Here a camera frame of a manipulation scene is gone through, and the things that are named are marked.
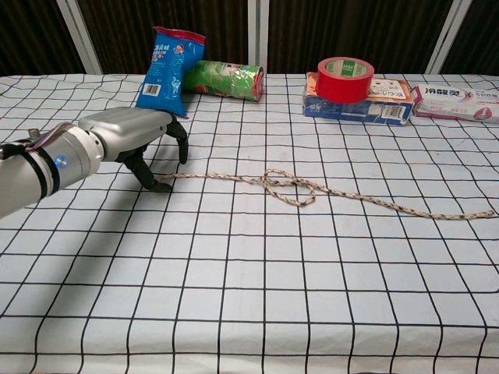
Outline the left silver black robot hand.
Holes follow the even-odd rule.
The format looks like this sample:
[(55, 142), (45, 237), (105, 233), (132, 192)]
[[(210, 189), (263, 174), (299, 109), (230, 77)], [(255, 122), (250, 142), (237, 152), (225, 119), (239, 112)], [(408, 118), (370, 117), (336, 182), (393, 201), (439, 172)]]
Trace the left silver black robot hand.
[(143, 159), (148, 145), (163, 135), (176, 139), (179, 162), (188, 158), (188, 136), (177, 118), (166, 111), (117, 107), (81, 118), (78, 126), (93, 133), (104, 148), (104, 161), (124, 164), (148, 191), (171, 192), (172, 187), (155, 179)]

